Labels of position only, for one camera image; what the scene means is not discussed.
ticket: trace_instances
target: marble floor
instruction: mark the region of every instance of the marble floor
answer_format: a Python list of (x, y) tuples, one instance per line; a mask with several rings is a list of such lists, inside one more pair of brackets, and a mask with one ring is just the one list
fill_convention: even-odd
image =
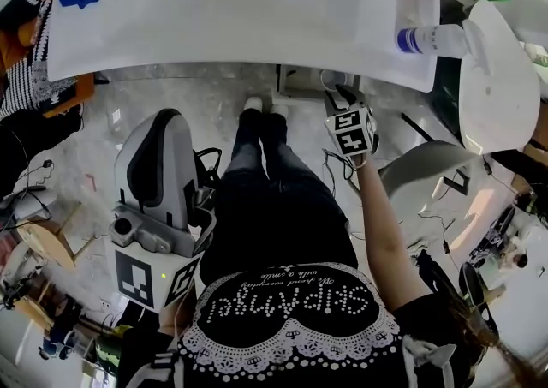
[[(55, 169), (46, 185), (56, 190), (63, 200), (82, 203), (65, 229), (71, 247), (78, 249), (91, 236), (98, 238), (79, 259), (76, 273), (66, 272), (51, 263), (45, 273), (52, 277), (58, 288), (80, 300), (86, 307), (86, 315), (99, 323), (108, 313), (112, 313), (113, 317), (118, 316), (124, 307), (125, 299), (114, 292), (110, 281), (104, 256), (104, 235), (108, 233), (110, 210), (118, 199), (114, 163), (129, 132), (162, 108), (178, 109), (191, 128), (194, 149), (214, 146), (223, 150), (222, 173), (229, 163), (237, 117), (245, 100), (254, 94), (269, 97), (276, 84), (275, 67), (267, 64), (173, 63), (107, 70), (104, 75), (110, 79), (110, 84), (97, 87), (94, 97), (86, 103), (84, 128), (56, 148), (39, 154), (30, 163), (33, 169), (45, 159), (51, 159)], [(423, 142), (398, 117), (400, 111), (406, 112), (436, 139), (454, 141), (417, 92), (367, 79), (362, 80), (362, 88), (371, 96), (378, 121), (381, 145), (373, 159), (378, 168)], [(324, 119), (322, 104), (302, 103), (291, 106), (289, 144), (331, 188), (331, 178), (323, 167), (325, 157), (322, 148), (334, 149), (325, 131)], [(470, 219), (465, 219), (465, 216), (479, 191), (488, 189), (495, 194), (496, 200), (491, 196), (491, 203), (494, 201), (496, 205), (485, 212), (485, 220), (490, 218), (490, 214), (496, 217), (502, 206), (509, 201), (507, 188), (488, 177), (482, 164), (480, 158), (472, 164), (472, 183), (468, 196), (451, 190), (429, 211), (439, 215), (445, 226), (455, 220), (445, 233), (448, 242), (455, 240), (469, 226)], [(366, 272), (359, 199), (343, 180), (342, 166), (331, 160), (330, 167), (336, 178), (337, 202), (350, 221), (360, 268)], [(501, 182), (511, 182), (511, 174), (502, 168), (495, 168), (495, 173)], [(31, 175), (31, 183), (46, 174), (42, 170), (37, 171)], [(420, 238), (425, 239), (432, 255), (443, 256), (444, 230), (439, 218), (415, 216), (402, 222), (402, 228), (408, 244)], [(478, 241), (477, 235), (471, 239), (475, 243)], [(466, 250), (462, 250), (460, 254), (454, 252), (453, 258), (457, 263), (462, 263), (466, 255)], [(450, 274), (455, 276), (456, 270), (448, 259), (444, 258), (442, 264), (453, 269)]]

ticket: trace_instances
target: white sneaker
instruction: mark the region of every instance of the white sneaker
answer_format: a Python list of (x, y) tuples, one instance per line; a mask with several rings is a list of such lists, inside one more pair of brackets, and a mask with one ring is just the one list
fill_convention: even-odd
[(243, 105), (243, 110), (257, 110), (258, 112), (263, 112), (263, 101), (260, 97), (253, 96), (247, 99), (245, 105)]
[(289, 114), (289, 107), (286, 104), (274, 104), (271, 108), (271, 114), (278, 114), (287, 119)]

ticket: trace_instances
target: white sink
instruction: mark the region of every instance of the white sink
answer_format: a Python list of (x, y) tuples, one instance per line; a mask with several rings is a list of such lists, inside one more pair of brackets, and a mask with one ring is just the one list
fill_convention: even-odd
[(439, 0), (54, 2), (50, 79), (167, 62), (290, 63), (432, 88), (435, 59), (405, 55), (398, 26), (436, 24)]

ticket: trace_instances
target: black t-shirt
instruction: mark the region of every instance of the black t-shirt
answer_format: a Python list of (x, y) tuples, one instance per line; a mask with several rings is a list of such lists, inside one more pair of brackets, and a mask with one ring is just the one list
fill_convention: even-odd
[[(184, 386), (190, 387), (295, 381), (407, 387), (405, 335), (438, 346), (457, 345), (450, 363), (455, 386), (463, 385), (469, 371), (466, 350), (435, 295), (393, 316), (369, 279), (349, 266), (277, 266), (236, 273), (206, 288), (177, 353), (184, 364)], [(141, 347), (150, 354), (150, 341)], [(131, 379), (126, 350), (120, 386)], [(135, 371), (135, 362), (131, 367)], [(427, 364), (416, 373), (419, 386), (443, 386), (439, 368)]]

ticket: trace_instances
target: gray device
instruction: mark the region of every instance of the gray device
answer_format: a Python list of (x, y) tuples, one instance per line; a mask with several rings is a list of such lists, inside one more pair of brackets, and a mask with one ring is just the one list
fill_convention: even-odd
[[(220, 158), (218, 149), (205, 152)], [(188, 292), (216, 223), (217, 166), (205, 169), (177, 110), (161, 110), (132, 132), (115, 163), (120, 200), (107, 243), (120, 293), (160, 312)]]

